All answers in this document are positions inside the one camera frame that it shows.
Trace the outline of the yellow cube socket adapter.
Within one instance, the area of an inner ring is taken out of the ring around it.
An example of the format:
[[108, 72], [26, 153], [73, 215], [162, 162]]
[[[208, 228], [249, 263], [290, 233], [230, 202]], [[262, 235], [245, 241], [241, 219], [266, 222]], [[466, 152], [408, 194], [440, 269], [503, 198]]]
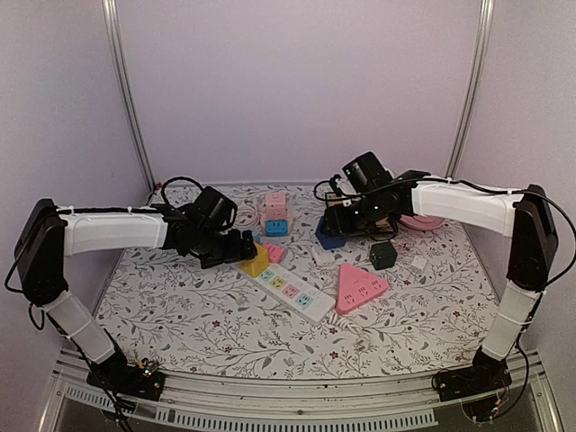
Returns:
[[256, 256], [252, 259], [245, 260], [239, 263], [239, 269], [246, 275], [257, 278], [259, 277], [270, 265], [268, 250], [255, 244]]

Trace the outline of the small pink adapter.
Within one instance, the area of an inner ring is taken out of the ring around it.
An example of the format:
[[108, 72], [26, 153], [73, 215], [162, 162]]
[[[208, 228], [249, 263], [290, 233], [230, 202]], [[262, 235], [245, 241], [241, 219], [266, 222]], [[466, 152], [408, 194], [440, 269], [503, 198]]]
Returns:
[[267, 251], [269, 262], [274, 264], [280, 264], [286, 253], [284, 247], [269, 242], [265, 242], [263, 248]]

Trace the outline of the blue cube socket adapter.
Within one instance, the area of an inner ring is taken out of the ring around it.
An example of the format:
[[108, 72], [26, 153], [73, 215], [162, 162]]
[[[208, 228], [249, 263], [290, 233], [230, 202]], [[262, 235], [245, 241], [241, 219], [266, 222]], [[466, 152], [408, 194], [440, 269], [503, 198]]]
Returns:
[[325, 226], [326, 226], [326, 219], [324, 217], [321, 217], [315, 230], [315, 236], [320, 246], [324, 250], [333, 250], [337, 248], [342, 248], [347, 243], [347, 237], [346, 236], [331, 237], [323, 232]]

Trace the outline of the white cube plug adapter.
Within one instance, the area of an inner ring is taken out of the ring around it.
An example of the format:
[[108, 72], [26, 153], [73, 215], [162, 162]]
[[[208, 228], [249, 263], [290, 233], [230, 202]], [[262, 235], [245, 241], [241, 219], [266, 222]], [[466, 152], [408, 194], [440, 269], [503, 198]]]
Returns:
[[341, 256], [329, 250], [314, 248], [311, 256], [317, 266], [337, 266], [341, 263]]

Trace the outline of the dark green cube adapter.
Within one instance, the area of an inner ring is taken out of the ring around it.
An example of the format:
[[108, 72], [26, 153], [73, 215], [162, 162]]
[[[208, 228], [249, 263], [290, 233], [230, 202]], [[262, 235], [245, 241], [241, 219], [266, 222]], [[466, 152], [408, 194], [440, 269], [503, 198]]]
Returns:
[[397, 250], [390, 241], [374, 243], [370, 248], [369, 259], [375, 270], [394, 267], [397, 256]]

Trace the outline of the white multicolour power strip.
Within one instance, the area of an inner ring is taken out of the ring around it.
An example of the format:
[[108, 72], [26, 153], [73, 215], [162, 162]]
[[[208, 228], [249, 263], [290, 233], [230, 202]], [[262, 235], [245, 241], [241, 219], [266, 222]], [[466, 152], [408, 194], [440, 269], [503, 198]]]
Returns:
[[334, 298], [278, 264], [270, 264], [256, 277], [241, 267], [238, 269], [264, 293], [314, 326], [318, 326], [335, 308]]

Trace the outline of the pink triangular power strip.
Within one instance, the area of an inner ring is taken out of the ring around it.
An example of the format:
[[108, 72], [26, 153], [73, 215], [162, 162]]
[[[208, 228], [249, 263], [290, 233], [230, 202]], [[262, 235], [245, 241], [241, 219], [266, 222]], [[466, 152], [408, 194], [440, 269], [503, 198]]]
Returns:
[[344, 263], [338, 272], [336, 312], [346, 315], [380, 297], [388, 289], [389, 283], [381, 277]]

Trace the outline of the small white charger plug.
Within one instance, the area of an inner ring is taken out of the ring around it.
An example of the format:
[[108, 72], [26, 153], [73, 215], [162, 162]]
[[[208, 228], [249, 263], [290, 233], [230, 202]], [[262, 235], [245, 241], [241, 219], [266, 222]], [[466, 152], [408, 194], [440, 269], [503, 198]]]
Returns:
[[423, 256], [414, 256], [413, 260], [410, 263], [410, 266], [419, 272], [423, 272], [428, 265], [428, 261]]

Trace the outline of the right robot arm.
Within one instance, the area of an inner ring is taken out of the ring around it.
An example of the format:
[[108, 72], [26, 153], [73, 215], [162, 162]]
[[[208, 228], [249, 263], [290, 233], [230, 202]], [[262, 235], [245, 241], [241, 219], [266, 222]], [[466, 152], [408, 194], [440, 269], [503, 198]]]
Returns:
[[327, 237], [369, 230], [377, 221], [435, 217], [499, 233], [511, 240], [507, 286], [491, 324], [466, 371], [472, 392], [485, 392], [500, 378], [505, 360], [536, 314], [558, 248], [554, 203], [535, 184], [525, 189], [489, 188], [465, 180], [408, 170], [394, 176], [372, 152], [349, 162], [313, 192], [325, 203]]

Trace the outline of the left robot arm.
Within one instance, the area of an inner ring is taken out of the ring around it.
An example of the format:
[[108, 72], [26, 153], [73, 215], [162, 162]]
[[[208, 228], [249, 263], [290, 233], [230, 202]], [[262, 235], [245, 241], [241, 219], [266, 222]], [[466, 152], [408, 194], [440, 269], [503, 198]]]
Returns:
[[14, 248], [8, 276], [30, 305], [43, 311], [85, 357], [99, 365], [100, 377], [116, 391], [134, 381], [122, 351], [69, 290], [64, 260], [79, 254], [125, 248], [174, 250], [194, 257], [203, 269], [257, 256], [250, 231], [235, 229], [238, 206], [211, 186], [201, 186], [191, 203], [172, 204], [164, 197], [146, 207], [58, 207], [39, 200]]

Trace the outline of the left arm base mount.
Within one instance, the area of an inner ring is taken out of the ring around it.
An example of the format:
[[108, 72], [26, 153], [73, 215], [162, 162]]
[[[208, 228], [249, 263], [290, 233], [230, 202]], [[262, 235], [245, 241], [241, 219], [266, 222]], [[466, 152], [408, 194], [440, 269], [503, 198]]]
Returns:
[[159, 401], [167, 376], [147, 365], [129, 364], [123, 353], [114, 353], [100, 364], [88, 361], [86, 382], [114, 394]]

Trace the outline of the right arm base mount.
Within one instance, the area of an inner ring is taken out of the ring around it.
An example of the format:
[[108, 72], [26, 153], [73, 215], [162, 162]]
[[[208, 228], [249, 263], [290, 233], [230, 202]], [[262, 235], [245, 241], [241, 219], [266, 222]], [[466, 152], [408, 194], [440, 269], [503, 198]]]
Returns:
[[441, 369], [431, 386], [441, 401], [460, 401], [463, 414], [473, 423], [492, 422], [502, 409], [512, 384], [506, 364], [496, 369], [473, 365]]

